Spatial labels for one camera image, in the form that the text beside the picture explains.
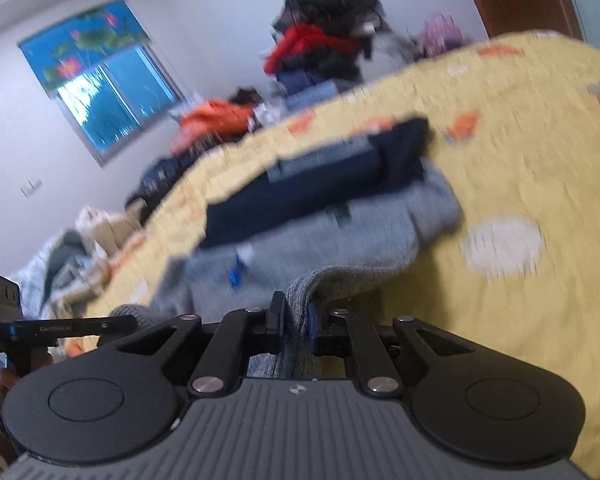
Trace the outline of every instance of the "blue clip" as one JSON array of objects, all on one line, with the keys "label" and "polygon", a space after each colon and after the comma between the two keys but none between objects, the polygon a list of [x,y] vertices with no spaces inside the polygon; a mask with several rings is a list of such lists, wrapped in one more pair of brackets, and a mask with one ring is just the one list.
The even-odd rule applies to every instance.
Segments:
[{"label": "blue clip", "polygon": [[229,269],[229,283],[232,288],[238,288],[242,281],[242,271],[247,268],[247,265],[238,254],[235,255],[235,264],[233,269]]}]

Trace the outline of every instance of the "black circular pad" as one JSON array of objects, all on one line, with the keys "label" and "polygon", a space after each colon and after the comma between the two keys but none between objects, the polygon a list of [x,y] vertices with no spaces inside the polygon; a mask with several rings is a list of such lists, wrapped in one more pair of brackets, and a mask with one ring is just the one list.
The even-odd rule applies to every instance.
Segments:
[{"label": "black circular pad", "polygon": [[411,412],[443,447],[495,465],[548,463],[573,451],[584,404],[564,379],[485,348],[427,365]]},{"label": "black circular pad", "polygon": [[100,420],[115,412],[125,400],[119,386],[100,379],[78,379],[58,386],[49,397],[49,407],[58,416],[74,422]]},{"label": "black circular pad", "polygon": [[56,463],[132,455],[169,431],[178,399],[153,356],[105,346],[24,377],[4,403],[19,447]]},{"label": "black circular pad", "polygon": [[540,397],[531,386],[504,379],[475,383],[466,391],[466,401],[476,412],[497,420],[525,418],[540,405]]}]

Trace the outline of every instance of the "yellow bedspread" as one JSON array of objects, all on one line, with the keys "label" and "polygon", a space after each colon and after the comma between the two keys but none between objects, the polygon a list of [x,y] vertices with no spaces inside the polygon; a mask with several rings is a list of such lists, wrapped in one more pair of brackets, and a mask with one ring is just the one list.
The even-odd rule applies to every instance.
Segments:
[{"label": "yellow bedspread", "polygon": [[[203,236],[206,204],[277,158],[347,137],[369,118],[424,114],[428,156],[464,222],[383,288],[376,321],[413,314],[571,381],[587,407],[573,459],[599,478],[600,88],[589,89],[599,83],[600,52],[583,43],[503,36],[321,105],[305,132],[287,121],[226,146],[178,183],[89,315],[147,303],[168,258]],[[471,112],[477,123],[464,130],[457,119]]]}]

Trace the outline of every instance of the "pile of clothes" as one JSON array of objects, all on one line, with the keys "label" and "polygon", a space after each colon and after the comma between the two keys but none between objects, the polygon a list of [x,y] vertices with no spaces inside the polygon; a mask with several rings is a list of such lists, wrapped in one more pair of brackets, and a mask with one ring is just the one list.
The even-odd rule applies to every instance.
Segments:
[{"label": "pile of clothes", "polygon": [[422,159],[429,123],[389,124],[308,154],[280,160],[221,203],[208,206],[206,238],[170,261],[148,315],[228,311],[288,299],[281,356],[255,358],[250,374],[312,375],[306,310],[372,290],[408,267],[420,244],[458,225],[458,202]]},{"label": "pile of clothes", "polygon": [[62,229],[21,269],[7,276],[20,286],[27,319],[82,317],[110,279],[123,246],[141,234],[138,208],[109,213],[85,206],[75,227]]},{"label": "pile of clothes", "polygon": [[282,40],[264,63],[294,95],[329,79],[359,82],[357,58],[371,57],[369,33],[380,25],[379,0],[286,0],[273,23]]},{"label": "pile of clothes", "polygon": [[172,156],[159,158],[144,172],[125,208],[141,203],[139,219],[144,226],[200,156],[221,144],[237,142],[249,131],[254,106],[261,102],[254,88],[238,88],[227,101],[204,101],[185,113],[179,119],[180,132],[171,143]]}]

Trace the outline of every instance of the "orange jacket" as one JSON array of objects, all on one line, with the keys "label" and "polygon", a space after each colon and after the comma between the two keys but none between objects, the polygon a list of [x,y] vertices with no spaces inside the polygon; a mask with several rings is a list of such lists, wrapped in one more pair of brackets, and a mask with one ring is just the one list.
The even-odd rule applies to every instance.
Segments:
[{"label": "orange jacket", "polygon": [[238,106],[227,101],[209,100],[180,120],[180,133],[171,143],[171,153],[182,155],[199,137],[216,133],[221,137],[249,129],[253,106]]}]

